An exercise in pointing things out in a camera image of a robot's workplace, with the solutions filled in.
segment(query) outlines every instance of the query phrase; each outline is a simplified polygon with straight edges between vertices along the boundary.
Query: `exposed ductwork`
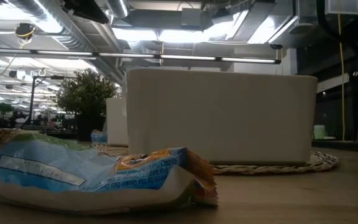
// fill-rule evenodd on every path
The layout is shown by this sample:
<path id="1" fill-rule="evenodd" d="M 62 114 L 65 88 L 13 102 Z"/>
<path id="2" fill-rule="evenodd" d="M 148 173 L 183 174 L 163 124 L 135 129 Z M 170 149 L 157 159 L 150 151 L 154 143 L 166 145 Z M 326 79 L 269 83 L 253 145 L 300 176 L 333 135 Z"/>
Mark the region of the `exposed ductwork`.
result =
<path id="1" fill-rule="evenodd" d="M 44 32 L 54 33 L 53 38 L 68 50 L 92 52 L 96 47 L 85 37 L 75 23 L 52 0 L 5 0 L 24 13 L 31 15 L 31 21 Z M 114 82 L 122 82 L 122 73 L 104 59 L 89 61 Z"/>
<path id="2" fill-rule="evenodd" d="M 115 18 L 123 19 L 129 15 L 130 7 L 127 0 L 107 0 L 107 5 Z"/>

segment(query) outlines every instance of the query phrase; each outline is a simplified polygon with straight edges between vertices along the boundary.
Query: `woven placemat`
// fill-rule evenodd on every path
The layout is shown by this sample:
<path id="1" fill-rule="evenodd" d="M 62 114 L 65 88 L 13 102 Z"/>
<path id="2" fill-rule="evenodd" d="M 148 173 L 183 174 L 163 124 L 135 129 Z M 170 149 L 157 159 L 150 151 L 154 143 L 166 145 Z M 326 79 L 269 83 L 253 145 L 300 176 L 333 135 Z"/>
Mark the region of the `woven placemat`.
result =
<path id="1" fill-rule="evenodd" d="M 310 160 L 298 166 L 256 166 L 256 165 L 211 165 L 214 174 L 286 174 L 303 172 L 321 172 L 332 169 L 339 164 L 335 156 L 311 152 Z"/>

